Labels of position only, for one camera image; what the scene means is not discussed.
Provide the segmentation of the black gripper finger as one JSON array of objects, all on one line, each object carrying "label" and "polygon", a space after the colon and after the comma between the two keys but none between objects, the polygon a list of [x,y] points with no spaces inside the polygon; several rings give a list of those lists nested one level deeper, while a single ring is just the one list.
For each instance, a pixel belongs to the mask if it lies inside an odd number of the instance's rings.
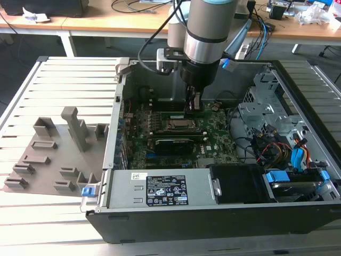
[{"label": "black gripper finger", "polygon": [[201,97],[202,95],[200,91],[195,93],[195,96],[194,96],[194,111],[195,112],[200,112],[200,111],[203,111],[204,109]]},{"label": "black gripper finger", "polygon": [[186,87],[186,94],[185,94],[185,106],[184,112],[189,114],[192,112],[192,103],[194,102],[195,98],[195,88],[191,85],[187,85]]}]

